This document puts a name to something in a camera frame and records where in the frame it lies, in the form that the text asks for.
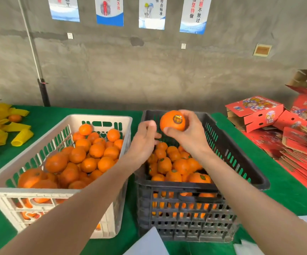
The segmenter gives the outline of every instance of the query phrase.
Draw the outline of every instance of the person's left hand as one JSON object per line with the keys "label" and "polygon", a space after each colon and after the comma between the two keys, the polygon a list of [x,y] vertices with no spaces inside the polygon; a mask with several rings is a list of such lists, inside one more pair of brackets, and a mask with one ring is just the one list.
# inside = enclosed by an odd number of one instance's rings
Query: person's left hand
{"label": "person's left hand", "polygon": [[161,137],[162,135],[157,133],[155,121],[144,121],[138,125],[138,131],[133,137],[129,150],[124,155],[135,163],[136,168],[134,170],[138,169],[149,158],[154,146],[159,143],[155,139]]}

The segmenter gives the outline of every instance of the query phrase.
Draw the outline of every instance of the crate rim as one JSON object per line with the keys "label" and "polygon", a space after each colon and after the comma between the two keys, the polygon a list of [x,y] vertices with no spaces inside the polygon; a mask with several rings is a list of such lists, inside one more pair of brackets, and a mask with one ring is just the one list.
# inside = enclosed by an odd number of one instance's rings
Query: crate rim
{"label": "crate rim", "polygon": [[[160,111],[160,112],[168,112],[167,110],[144,110],[143,111],[143,115],[141,118],[141,122],[143,122],[145,120],[145,116],[147,111]],[[217,121],[207,112],[199,112],[199,111],[194,111],[194,113],[196,114],[207,114],[217,125]],[[268,178],[261,172],[261,170],[255,165],[255,163],[253,163],[253,161],[246,155],[246,153],[237,145],[237,143],[232,139],[231,136],[228,135],[228,133],[226,133],[224,130],[222,130],[220,127],[218,127],[218,129],[225,135],[225,137],[227,137],[229,140],[231,140],[234,148],[241,153],[241,155],[247,159],[248,161],[251,161],[251,166],[254,167],[255,172],[264,180],[264,183],[261,184],[251,184],[253,185],[255,188],[257,188],[258,190],[268,190],[270,189],[270,181],[268,180]],[[173,188],[173,184],[178,185],[178,187],[180,188],[186,188],[186,189],[191,189],[191,188],[196,188],[196,189],[200,189],[200,187],[198,187],[199,185],[204,185],[204,187],[208,186],[206,189],[210,188],[210,185],[215,185],[213,183],[209,184],[209,183],[204,183],[204,184],[198,184],[198,183],[174,183],[174,182],[152,182],[151,180],[143,180],[143,179],[139,179],[138,177],[136,177],[136,183],[141,184],[141,185],[145,185],[145,186],[150,186],[150,187],[167,187],[169,188],[169,186],[171,188]]]}
{"label": "crate rim", "polygon": [[[129,118],[129,125],[130,127],[126,130],[126,133],[124,134],[124,140],[126,138],[129,138],[129,133],[131,130],[131,125],[132,125],[132,120],[133,118],[130,116],[121,116],[121,115],[90,115],[90,114],[70,114],[65,116],[62,120],[60,120],[57,124],[55,124],[53,127],[51,127],[45,134],[43,134],[40,138],[38,138],[36,141],[34,141],[33,144],[31,144],[29,147],[27,147],[24,151],[22,151],[20,154],[18,154],[15,158],[13,158],[11,161],[9,161],[7,164],[5,164],[3,167],[0,168],[0,174],[10,165],[12,165],[16,160],[18,160],[20,157],[22,157],[24,154],[27,153],[27,150],[30,149],[31,147],[37,145],[40,141],[42,141],[42,139],[44,139],[47,135],[50,134],[51,130],[53,128],[56,128],[58,125],[60,125],[62,122],[64,122],[67,118],[69,118],[72,115],[86,115],[86,116],[102,116],[102,117],[122,117],[122,118]],[[75,193],[80,192],[81,190],[70,190],[70,189],[34,189],[34,188],[29,188],[29,189],[25,189],[25,188],[7,188],[7,187],[1,187],[0,188],[0,193],[20,193],[23,194],[25,193],[25,190],[27,190],[27,193],[33,194],[33,193],[37,193],[37,194],[48,194],[48,193],[52,193],[52,194],[62,194],[62,195],[70,195],[72,196]]]}

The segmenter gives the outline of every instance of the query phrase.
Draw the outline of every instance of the gray wall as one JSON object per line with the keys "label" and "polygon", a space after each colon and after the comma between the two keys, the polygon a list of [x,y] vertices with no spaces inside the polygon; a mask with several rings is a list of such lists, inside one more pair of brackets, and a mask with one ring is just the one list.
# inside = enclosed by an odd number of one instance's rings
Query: gray wall
{"label": "gray wall", "polygon": [[[97,25],[94,0],[78,0],[80,23],[52,20],[47,0],[22,1],[53,106],[213,112],[254,95],[289,104],[284,84],[307,69],[307,0],[212,0],[204,35],[179,32],[183,0],[167,1],[164,31],[138,28],[139,0],[124,0],[124,27]],[[257,43],[273,45],[268,58],[252,56]],[[36,78],[18,2],[0,0],[0,99],[42,105]]]}

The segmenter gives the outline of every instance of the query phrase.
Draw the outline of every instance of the person's right hand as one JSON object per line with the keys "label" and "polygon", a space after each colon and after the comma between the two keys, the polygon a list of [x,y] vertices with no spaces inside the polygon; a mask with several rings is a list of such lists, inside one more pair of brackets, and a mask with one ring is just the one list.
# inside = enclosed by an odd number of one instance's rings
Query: person's right hand
{"label": "person's right hand", "polygon": [[183,132],[174,128],[164,128],[164,133],[177,140],[180,145],[190,153],[192,157],[198,158],[201,154],[212,153],[207,142],[201,121],[193,111],[180,110],[186,119],[187,129]]}

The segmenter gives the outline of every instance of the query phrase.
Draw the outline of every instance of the wall poster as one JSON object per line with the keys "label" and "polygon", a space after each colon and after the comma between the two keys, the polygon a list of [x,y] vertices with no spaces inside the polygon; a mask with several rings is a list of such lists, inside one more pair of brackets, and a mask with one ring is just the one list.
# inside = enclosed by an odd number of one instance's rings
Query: wall poster
{"label": "wall poster", "polygon": [[184,0],[180,32],[204,34],[211,0]]}
{"label": "wall poster", "polygon": [[166,0],[139,0],[139,28],[164,30]]}
{"label": "wall poster", "polygon": [[123,0],[95,0],[97,24],[124,26]]}
{"label": "wall poster", "polygon": [[80,22],[77,0],[48,0],[53,20]]}

